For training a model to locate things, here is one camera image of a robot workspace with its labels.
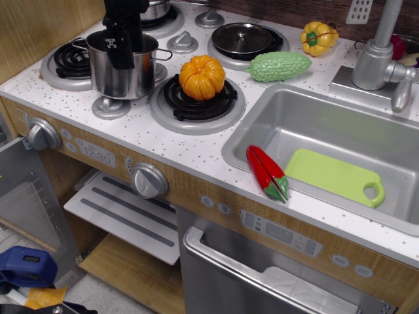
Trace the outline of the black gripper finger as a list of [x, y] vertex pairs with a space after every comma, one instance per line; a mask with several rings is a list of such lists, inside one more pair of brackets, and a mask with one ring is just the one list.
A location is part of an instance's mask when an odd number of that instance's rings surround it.
[[122, 41], [122, 56], [123, 68], [134, 68], [134, 54], [141, 52], [143, 47], [142, 33], [129, 32], [124, 33], [124, 40]]
[[124, 55], [124, 49], [119, 39], [113, 37], [106, 37], [106, 52], [111, 62], [111, 65], [115, 69], [124, 69], [126, 65], [126, 57]]

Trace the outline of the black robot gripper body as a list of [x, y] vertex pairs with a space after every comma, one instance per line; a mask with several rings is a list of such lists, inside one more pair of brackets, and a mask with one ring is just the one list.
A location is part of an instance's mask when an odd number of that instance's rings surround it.
[[104, 4], [102, 24], [111, 37], [142, 35], [140, 14], [149, 8], [149, 0], [105, 0]]

